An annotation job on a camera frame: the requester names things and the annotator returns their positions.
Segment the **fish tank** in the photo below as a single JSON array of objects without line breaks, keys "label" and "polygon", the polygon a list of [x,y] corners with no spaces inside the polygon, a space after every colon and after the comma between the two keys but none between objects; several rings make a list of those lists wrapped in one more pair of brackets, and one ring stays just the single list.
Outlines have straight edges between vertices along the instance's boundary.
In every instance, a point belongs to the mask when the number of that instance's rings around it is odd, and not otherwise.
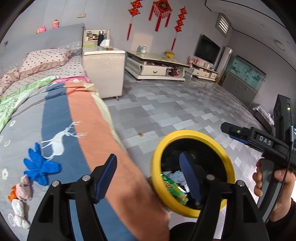
[{"label": "fish tank", "polygon": [[238,55],[235,56],[229,71],[246,82],[256,92],[260,89],[266,76],[264,72]]}]

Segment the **wall outlet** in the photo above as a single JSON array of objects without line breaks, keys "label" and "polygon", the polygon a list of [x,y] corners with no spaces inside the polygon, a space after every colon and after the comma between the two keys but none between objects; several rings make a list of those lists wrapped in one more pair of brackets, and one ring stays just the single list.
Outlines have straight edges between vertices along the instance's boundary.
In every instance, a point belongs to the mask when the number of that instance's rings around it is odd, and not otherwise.
[{"label": "wall outlet", "polygon": [[86,13],[79,13],[77,15],[78,18],[85,18],[86,17]]}]

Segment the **yellow trash can rim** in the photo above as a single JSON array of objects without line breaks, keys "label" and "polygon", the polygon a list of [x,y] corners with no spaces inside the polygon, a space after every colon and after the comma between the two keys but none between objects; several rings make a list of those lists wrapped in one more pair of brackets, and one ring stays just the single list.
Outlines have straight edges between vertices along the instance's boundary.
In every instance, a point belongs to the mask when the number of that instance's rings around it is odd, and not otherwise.
[{"label": "yellow trash can rim", "polygon": [[[162,177],[160,174],[162,174],[161,171],[161,158],[163,151],[166,149],[166,147],[179,139],[195,139],[198,141],[203,142],[204,144],[208,145],[211,149],[213,149],[218,156],[220,157],[221,161],[223,162],[223,165],[226,170],[227,174],[227,182],[228,183],[235,183],[235,175],[232,163],[229,159],[229,156],[227,155],[226,151],[219,145],[218,142],[216,142],[211,137],[198,132],[198,131],[192,131],[192,130],[180,130],[175,131],[170,134],[168,134],[166,137],[164,137],[159,145],[157,146],[153,158],[152,158],[152,166],[151,166],[151,180],[153,187],[160,197],[160,199],[164,202],[166,206],[168,206],[172,211],[181,214],[186,217],[190,218],[197,218],[200,214],[200,210],[192,209],[189,207],[186,207],[179,203],[177,199],[175,199],[166,189]],[[220,210],[224,208],[227,204],[226,200],[223,200],[221,202]]]}]

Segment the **recessed light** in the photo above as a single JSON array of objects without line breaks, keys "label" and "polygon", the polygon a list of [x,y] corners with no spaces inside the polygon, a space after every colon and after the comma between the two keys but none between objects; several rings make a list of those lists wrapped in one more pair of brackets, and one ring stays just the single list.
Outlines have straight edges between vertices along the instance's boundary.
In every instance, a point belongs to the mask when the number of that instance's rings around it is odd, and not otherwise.
[{"label": "recessed light", "polygon": [[274,42],[281,50],[285,50],[285,46],[280,41],[275,40]]}]

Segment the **blue rubber glove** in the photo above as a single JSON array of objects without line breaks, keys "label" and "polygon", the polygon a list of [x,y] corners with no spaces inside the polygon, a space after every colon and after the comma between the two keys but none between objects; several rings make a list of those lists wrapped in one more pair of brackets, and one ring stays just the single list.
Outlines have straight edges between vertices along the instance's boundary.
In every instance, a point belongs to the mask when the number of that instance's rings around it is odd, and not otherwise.
[{"label": "blue rubber glove", "polygon": [[24,171],[24,174],[32,181],[37,181],[42,186],[48,185],[48,173],[59,173],[61,171],[61,165],[54,161],[47,161],[41,155],[40,145],[35,143],[35,151],[31,148],[28,150],[31,161],[24,158],[24,164],[29,169]]}]

